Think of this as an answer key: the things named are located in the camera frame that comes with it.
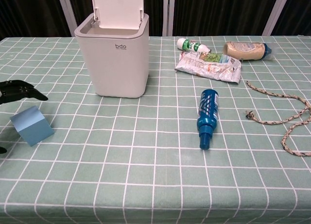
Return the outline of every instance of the curtain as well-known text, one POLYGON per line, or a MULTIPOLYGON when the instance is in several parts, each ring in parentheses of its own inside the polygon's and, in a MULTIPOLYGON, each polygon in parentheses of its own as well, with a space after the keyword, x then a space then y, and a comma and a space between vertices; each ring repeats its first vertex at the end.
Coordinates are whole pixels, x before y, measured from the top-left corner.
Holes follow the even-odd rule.
POLYGON ((311 0, 287 0, 271 35, 311 35, 311 0))
MULTIPOLYGON (((78 25, 93 13, 92 0, 70 0, 70 2, 78 25)), ((149 15, 149 35, 162 36, 163 0, 144 0, 144 11, 149 15)))
POLYGON ((276 0, 175 0, 173 35, 261 35, 276 0))
POLYGON ((59 0, 0 0, 0 40, 70 36, 59 0))

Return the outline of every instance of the folded blue card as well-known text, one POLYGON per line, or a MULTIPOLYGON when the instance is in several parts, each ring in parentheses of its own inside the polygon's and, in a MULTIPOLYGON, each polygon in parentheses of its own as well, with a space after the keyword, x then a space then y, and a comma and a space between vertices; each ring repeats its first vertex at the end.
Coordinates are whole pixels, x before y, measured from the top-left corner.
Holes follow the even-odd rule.
POLYGON ((30 146, 54 134, 50 124, 36 106, 30 107, 10 119, 17 132, 30 146))

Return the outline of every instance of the open lid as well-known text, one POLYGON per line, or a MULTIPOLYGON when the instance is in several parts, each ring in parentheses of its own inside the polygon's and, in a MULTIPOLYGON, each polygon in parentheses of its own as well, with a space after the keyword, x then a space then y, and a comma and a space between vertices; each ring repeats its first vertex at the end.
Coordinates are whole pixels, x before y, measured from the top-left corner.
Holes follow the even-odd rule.
POLYGON ((92 0, 94 21, 100 28, 139 29, 144 0, 92 0))

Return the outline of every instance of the plastic bottle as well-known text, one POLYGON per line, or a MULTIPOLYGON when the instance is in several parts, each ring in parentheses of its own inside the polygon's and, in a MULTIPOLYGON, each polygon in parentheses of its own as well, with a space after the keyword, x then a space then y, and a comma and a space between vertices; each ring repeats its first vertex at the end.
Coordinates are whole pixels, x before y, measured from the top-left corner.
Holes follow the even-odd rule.
POLYGON ((206 89, 201 94, 197 127, 200 137, 200 148, 209 149, 209 141, 217 127, 218 93, 213 89, 206 89))
POLYGON ((223 53, 238 60, 271 60, 275 50, 267 43, 226 42, 223 53))
POLYGON ((210 52, 207 46, 185 38, 178 39, 177 47, 188 52, 210 52))

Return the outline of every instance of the rope knot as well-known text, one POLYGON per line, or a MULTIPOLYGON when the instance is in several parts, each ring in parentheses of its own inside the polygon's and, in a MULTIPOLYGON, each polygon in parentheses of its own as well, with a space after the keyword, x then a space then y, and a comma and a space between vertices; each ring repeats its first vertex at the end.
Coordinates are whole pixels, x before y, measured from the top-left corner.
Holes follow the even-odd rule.
POLYGON ((253 117, 255 116, 255 114, 253 113, 253 111, 246 111, 246 118, 251 120, 253 117))

